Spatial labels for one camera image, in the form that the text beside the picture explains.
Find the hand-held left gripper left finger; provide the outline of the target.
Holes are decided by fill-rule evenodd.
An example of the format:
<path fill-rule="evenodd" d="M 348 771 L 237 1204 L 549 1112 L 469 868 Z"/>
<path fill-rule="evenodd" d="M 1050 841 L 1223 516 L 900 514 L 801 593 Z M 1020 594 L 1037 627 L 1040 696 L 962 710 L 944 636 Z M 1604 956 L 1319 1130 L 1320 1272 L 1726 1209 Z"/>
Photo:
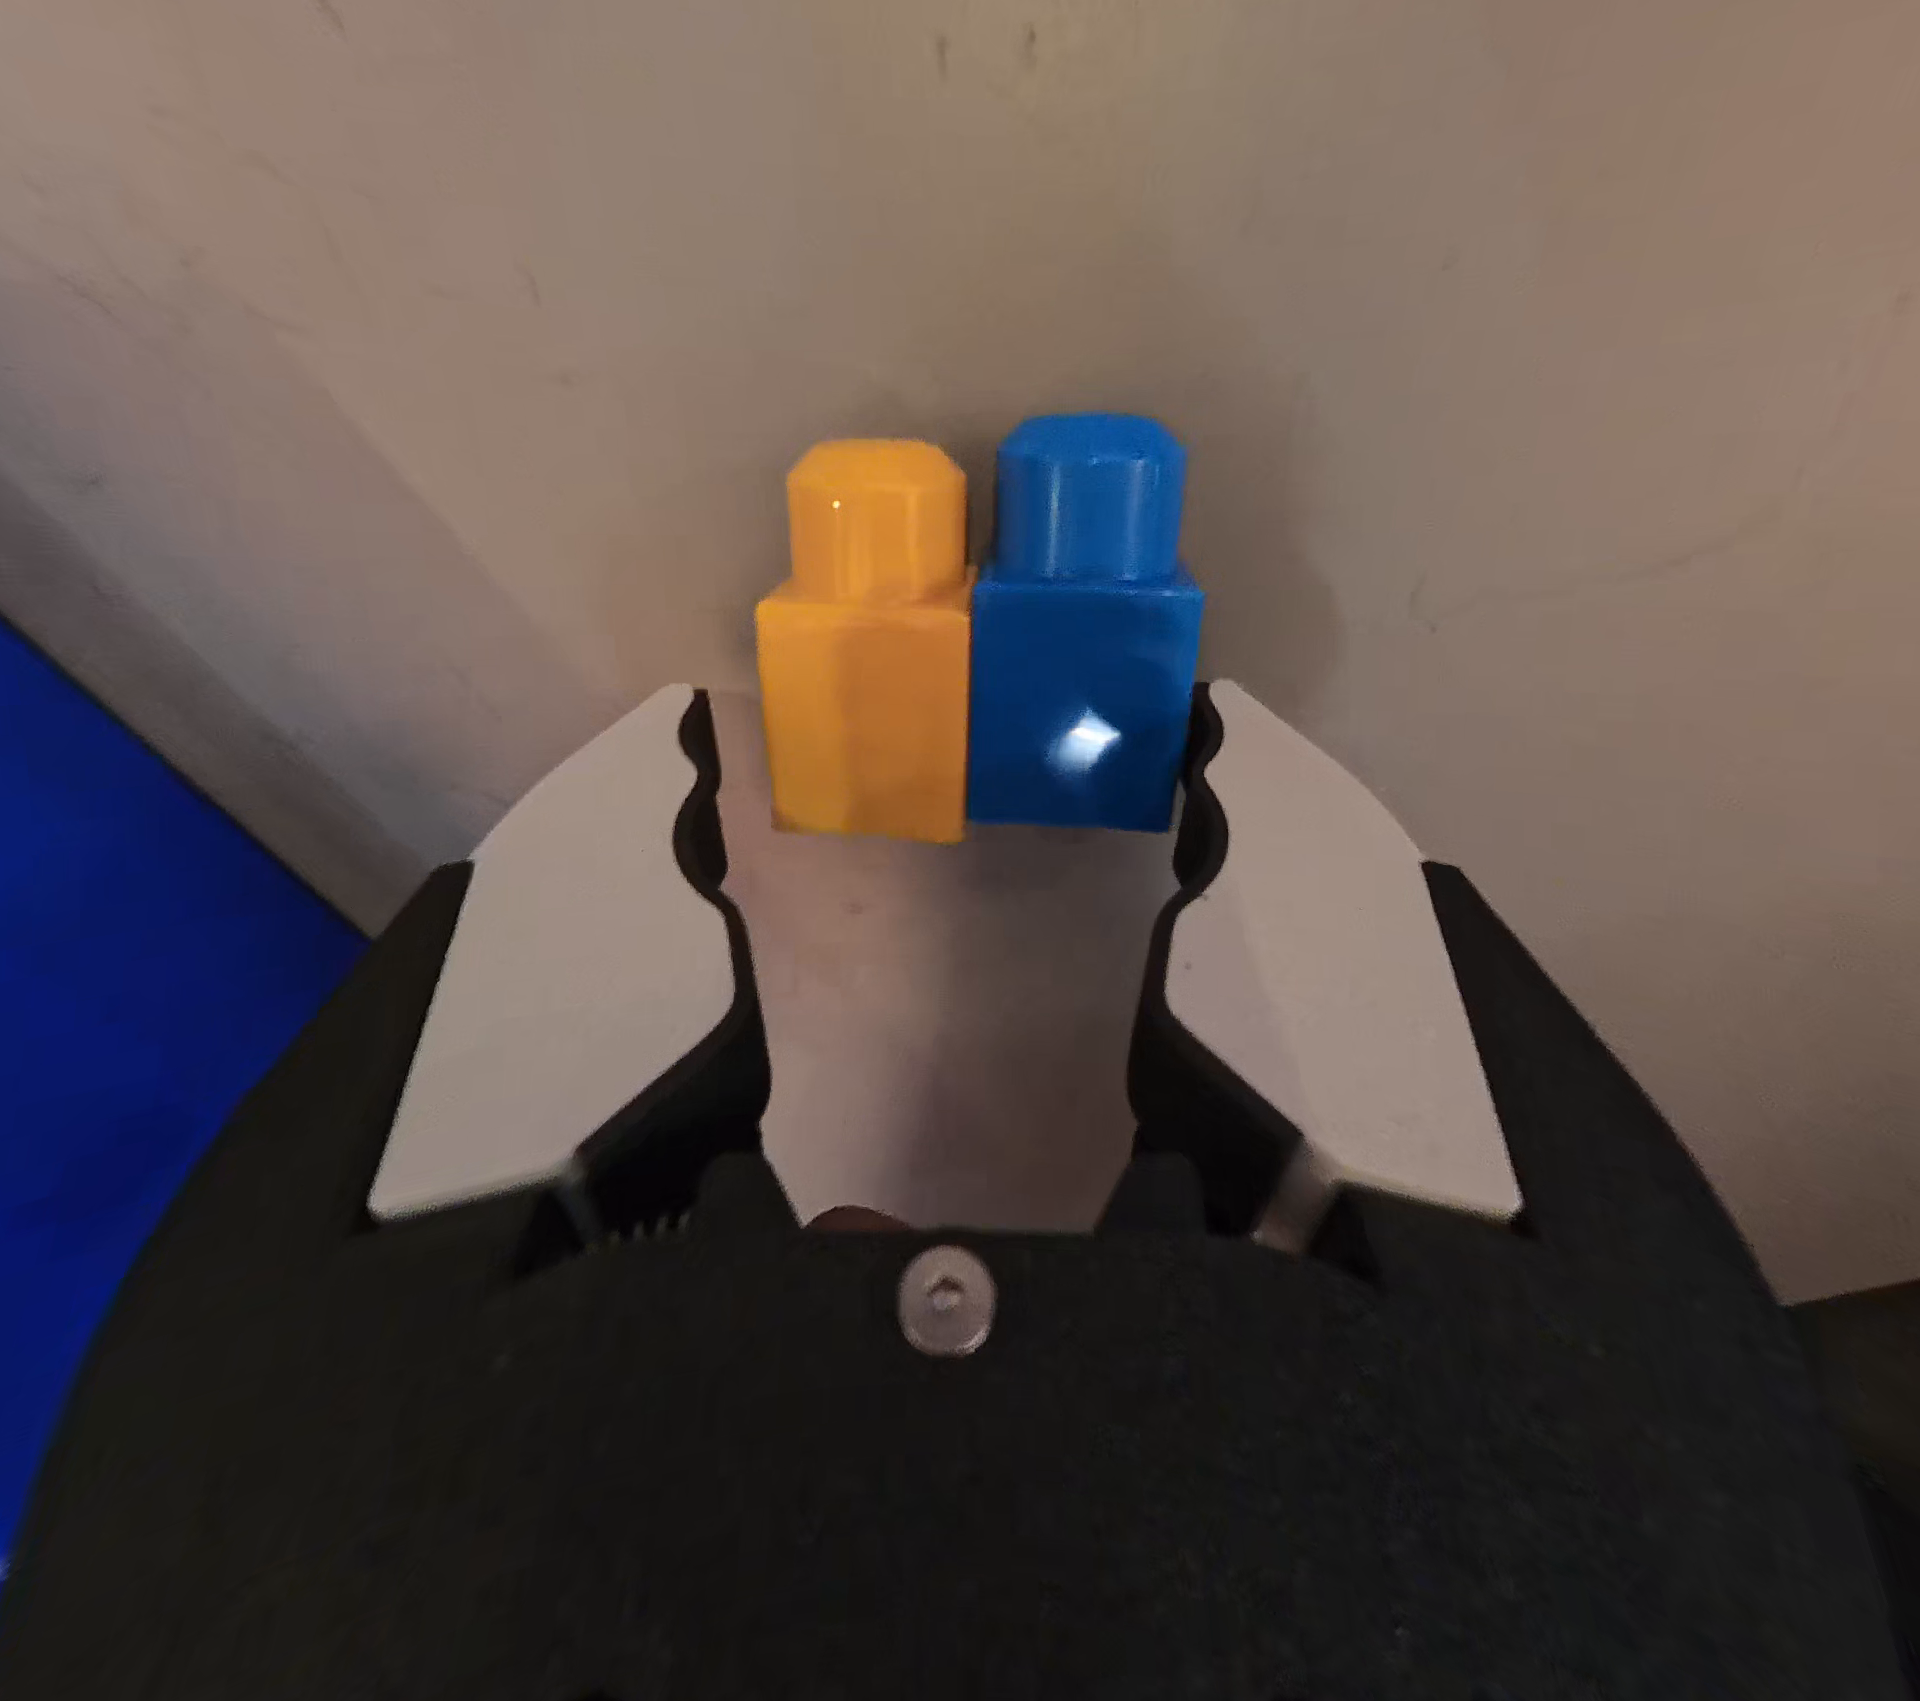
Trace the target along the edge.
<path fill-rule="evenodd" d="M 585 1242 L 654 1235 L 760 1150 L 773 1062 L 720 790 L 711 696 L 677 682 L 475 849 L 376 1223 L 532 1194 Z"/>

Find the blue single-stud toy block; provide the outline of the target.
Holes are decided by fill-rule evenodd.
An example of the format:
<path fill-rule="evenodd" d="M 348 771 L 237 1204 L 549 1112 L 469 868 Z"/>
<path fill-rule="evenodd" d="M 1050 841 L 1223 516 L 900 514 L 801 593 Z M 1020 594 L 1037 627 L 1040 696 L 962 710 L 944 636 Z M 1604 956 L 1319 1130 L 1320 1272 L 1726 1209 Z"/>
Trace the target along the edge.
<path fill-rule="evenodd" d="M 1187 460 L 1141 415 L 1043 415 L 1001 440 L 973 584 L 971 824 L 1172 824 L 1207 606 L 1181 557 Z"/>

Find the yellow single-stud toy block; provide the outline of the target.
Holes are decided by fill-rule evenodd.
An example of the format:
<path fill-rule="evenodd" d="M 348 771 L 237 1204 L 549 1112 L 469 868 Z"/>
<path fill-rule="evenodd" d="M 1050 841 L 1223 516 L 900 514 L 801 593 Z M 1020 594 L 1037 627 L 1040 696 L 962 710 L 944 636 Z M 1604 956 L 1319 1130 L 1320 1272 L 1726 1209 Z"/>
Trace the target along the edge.
<path fill-rule="evenodd" d="M 775 821 L 966 831 L 968 483 L 928 440 L 820 440 L 785 481 L 789 573 L 756 606 Z"/>

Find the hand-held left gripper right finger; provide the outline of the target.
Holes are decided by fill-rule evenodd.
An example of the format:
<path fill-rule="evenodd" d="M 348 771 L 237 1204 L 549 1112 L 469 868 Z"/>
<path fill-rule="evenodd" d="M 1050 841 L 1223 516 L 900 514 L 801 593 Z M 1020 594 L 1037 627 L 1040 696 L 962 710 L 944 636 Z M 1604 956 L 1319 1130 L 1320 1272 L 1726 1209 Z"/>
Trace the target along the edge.
<path fill-rule="evenodd" d="M 1356 1193 L 1514 1223 L 1428 860 L 1232 680 L 1195 690 L 1172 875 L 1127 1097 L 1141 1148 L 1193 1168 L 1204 1226 L 1300 1252 Z"/>

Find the grey desk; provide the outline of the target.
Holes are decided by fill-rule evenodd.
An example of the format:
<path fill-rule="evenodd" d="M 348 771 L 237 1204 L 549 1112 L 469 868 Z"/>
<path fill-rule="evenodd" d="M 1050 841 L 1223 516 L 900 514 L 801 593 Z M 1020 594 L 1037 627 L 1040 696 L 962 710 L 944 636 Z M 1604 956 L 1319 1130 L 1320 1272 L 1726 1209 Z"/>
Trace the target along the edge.
<path fill-rule="evenodd" d="M 4 0 L 4 498 L 374 909 L 810 440 L 1188 445 L 1208 666 L 1795 1299 L 1917 1276 L 1917 0 Z"/>

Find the blue plastic storage bin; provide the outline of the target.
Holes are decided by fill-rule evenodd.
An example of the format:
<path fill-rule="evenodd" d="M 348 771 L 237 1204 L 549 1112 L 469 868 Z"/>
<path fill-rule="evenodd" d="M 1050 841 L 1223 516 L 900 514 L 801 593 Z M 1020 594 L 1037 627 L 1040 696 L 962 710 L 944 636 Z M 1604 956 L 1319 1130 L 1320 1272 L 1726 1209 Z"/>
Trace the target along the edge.
<path fill-rule="evenodd" d="M 4 627 L 4 1554 L 133 1258 L 367 947 Z"/>

